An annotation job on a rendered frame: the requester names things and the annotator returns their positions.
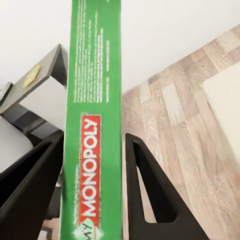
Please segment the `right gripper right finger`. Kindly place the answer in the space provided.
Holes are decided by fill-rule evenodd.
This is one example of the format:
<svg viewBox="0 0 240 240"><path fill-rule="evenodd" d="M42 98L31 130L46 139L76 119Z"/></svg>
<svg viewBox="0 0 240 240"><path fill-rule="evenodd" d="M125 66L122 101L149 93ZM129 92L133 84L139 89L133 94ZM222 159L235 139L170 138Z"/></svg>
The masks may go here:
<svg viewBox="0 0 240 240"><path fill-rule="evenodd" d="M129 240L210 240L145 142L125 134ZM156 223L145 220L139 168Z"/></svg>

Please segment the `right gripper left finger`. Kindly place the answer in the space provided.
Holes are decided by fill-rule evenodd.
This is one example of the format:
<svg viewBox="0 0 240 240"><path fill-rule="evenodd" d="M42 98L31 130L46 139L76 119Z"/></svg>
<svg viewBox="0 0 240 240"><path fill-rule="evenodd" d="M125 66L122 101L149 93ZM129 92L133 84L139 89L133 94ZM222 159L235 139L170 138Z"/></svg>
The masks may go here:
<svg viewBox="0 0 240 240"><path fill-rule="evenodd" d="M64 133L0 173L0 240L38 240L63 167Z"/></svg>

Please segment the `jigsaw puzzle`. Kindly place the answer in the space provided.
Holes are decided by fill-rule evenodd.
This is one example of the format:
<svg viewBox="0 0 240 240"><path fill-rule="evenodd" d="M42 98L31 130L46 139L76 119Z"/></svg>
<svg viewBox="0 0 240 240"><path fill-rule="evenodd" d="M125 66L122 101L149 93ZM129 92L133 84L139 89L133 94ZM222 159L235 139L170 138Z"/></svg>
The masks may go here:
<svg viewBox="0 0 240 240"><path fill-rule="evenodd" d="M39 69L40 69L40 66L37 66L26 78L24 84L23 84L23 88L25 88L29 83L33 82Z"/></svg>

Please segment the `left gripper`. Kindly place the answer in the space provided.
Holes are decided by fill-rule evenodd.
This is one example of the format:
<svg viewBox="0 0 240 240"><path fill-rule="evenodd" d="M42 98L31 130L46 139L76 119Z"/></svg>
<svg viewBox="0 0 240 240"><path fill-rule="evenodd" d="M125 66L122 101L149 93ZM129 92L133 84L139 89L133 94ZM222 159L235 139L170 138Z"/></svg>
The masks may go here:
<svg viewBox="0 0 240 240"><path fill-rule="evenodd" d="M61 208L61 188L57 185L54 189L45 219L52 221L54 218L59 219L59 210Z"/></svg>

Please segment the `board game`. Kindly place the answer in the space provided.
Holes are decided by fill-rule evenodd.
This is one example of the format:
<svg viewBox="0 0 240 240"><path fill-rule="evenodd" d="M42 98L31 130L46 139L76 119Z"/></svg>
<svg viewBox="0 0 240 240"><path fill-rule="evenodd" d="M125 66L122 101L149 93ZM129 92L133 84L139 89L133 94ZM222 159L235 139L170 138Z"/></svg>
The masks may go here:
<svg viewBox="0 0 240 240"><path fill-rule="evenodd" d="M71 0L59 240L123 240L121 0Z"/></svg>

